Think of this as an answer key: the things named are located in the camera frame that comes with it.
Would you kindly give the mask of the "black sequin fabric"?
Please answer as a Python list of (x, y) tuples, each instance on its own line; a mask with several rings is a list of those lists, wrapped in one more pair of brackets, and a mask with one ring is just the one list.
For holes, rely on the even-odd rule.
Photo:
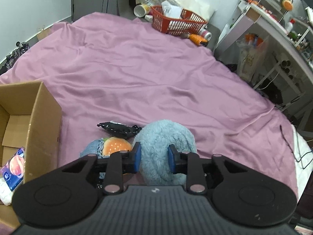
[(99, 123), (97, 126), (104, 129), (110, 136), (123, 139), (133, 138), (142, 130), (137, 125), (127, 126), (114, 121)]

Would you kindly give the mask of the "light blue plush toy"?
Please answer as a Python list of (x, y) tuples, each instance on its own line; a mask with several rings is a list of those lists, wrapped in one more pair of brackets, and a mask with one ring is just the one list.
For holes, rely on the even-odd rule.
[(141, 145), (139, 171), (148, 186), (184, 185), (186, 175), (173, 174), (169, 168), (168, 147), (174, 145), (179, 152), (196, 153), (195, 138), (185, 126), (171, 120), (158, 120), (147, 124), (135, 136)]

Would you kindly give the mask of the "blue tissue pack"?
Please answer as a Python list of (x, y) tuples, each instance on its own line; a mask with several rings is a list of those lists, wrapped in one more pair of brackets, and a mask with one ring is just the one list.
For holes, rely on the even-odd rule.
[(24, 170), (25, 148), (21, 147), (1, 168), (1, 175), (12, 192), (23, 181)]

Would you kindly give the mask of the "hamburger plush toy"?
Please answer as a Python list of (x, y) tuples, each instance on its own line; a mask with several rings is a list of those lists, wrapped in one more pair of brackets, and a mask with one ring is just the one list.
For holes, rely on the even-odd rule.
[(119, 151), (131, 151), (132, 145), (123, 138), (110, 137), (106, 138), (101, 151), (102, 156), (110, 156)]

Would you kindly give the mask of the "blue knitted cloth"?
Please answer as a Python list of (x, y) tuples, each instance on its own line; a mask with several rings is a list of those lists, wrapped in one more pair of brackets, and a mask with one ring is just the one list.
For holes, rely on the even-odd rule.
[(104, 147), (104, 139), (96, 139), (89, 143), (87, 147), (80, 153), (79, 157), (82, 158), (85, 155), (88, 154), (95, 154), (98, 156), (98, 158), (103, 158), (104, 155), (102, 154)]

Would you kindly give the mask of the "pink bed sheet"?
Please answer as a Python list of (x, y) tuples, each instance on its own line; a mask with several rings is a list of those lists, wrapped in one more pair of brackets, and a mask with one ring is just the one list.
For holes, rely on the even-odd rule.
[(300, 195), (292, 124), (208, 48), (140, 20), (93, 13), (55, 24), (1, 76), (2, 84), (34, 80), (62, 108), (60, 165), (104, 136), (100, 122), (168, 119), (194, 134), (200, 156), (222, 154)]

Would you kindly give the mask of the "brown cardboard box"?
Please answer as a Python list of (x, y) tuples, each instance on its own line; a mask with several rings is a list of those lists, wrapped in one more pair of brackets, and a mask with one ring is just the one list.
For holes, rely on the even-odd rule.
[(17, 228), (11, 206), (17, 188), (57, 168), (62, 109), (44, 83), (1, 85), (1, 168), (25, 148), (23, 181), (12, 192), (1, 175), (1, 229)]

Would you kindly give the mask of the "printed shopping bag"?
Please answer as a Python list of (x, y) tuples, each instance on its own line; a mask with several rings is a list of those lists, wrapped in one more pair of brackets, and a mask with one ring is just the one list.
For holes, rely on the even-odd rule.
[(236, 45), (239, 48), (237, 74), (242, 80), (250, 82), (257, 67), (265, 59), (268, 37), (261, 38), (257, 34), (248, 33), (236, 40)]

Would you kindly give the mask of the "orange black tool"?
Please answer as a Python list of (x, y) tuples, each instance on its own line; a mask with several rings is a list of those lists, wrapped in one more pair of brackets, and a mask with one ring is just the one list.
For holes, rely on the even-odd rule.
[(206, 47), (209, 41), (198, 34), (189, 34), (188, 39), (191, 40), (197, 46)]

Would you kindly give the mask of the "white pink bottle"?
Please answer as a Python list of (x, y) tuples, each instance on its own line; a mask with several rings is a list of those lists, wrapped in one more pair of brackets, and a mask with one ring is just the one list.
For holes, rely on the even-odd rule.
[(202, 36), (204, 39), (206, 39), (207, 41), (211, 40), (212, 37), (212, 33), (207, 31), (206, 29), (200, 29), (200, 31), (198, 32), (198, 34), (200, 36)]

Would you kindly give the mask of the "white desk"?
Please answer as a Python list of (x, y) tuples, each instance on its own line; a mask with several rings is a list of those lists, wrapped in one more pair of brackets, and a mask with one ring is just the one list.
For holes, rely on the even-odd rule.
[(268, 37), (268, 47), (262, 65), (257, 67), (250, 86), (259, 93), (278, 100), (281, 108), (296, 101), (312, 104), (312, 27), (286, 15), (284, 3), (289, 0), (240, 0), (233, 22), (227, 24), (214, 51), (223, 61), (236, 61), (239, 48), (236, 40), (248, 33)]

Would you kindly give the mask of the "red plastic basket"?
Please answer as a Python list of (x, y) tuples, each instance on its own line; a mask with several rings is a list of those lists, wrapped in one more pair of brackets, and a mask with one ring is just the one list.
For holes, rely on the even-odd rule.
[(183, 9), (179, 19), (169, 18), (163, 14), (161, 6), (151, 7), (152, 27), (157, 31), (173, 36), (179, 36), (182, 33), (198, 33), (205, 25), (205, 21), (198, 14)]

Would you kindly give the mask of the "small brown paper bag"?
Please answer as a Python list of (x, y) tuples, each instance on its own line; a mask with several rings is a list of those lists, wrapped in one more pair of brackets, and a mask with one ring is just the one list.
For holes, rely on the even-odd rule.
[(38, 33), (37, 33), (37, 39), (38, 41), (43, 40), (44, 38), (46, 38), (47, 36), (50, 35), (51, 32), (51, 27), (47, 27), (44, 29), (41, 29)]

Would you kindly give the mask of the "white paper cup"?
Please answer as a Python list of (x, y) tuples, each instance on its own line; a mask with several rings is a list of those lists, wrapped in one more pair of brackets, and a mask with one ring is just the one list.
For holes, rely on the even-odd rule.
[(134, 15), (137, 18), (144, 18), (150, 12), (150, 7), (147, 4), (138, 4), (133, 9)]

